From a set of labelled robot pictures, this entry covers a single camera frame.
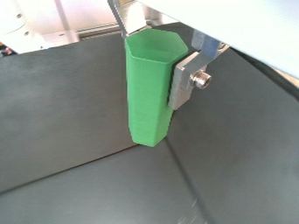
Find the metal bracket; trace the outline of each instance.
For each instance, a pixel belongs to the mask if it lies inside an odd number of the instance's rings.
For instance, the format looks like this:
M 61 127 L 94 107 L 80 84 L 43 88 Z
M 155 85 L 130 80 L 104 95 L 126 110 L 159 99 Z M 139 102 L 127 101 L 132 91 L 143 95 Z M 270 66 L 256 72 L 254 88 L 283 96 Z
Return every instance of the metal bracket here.
M 168 106 L 176 110 L 191 98 L 192 89 L 204 89 L 211 82 L 211 76 L 204 73 L 206 66 L 228 49 L 215 38 L 194 31 L 192 47 L 199 50 L 174 69 L 172 89 Z
M 107 0 L 119 23 L 123 38 L 135 32 L 150 28 L 146 24 L 146 15 L 142 4 L 135 0 Z

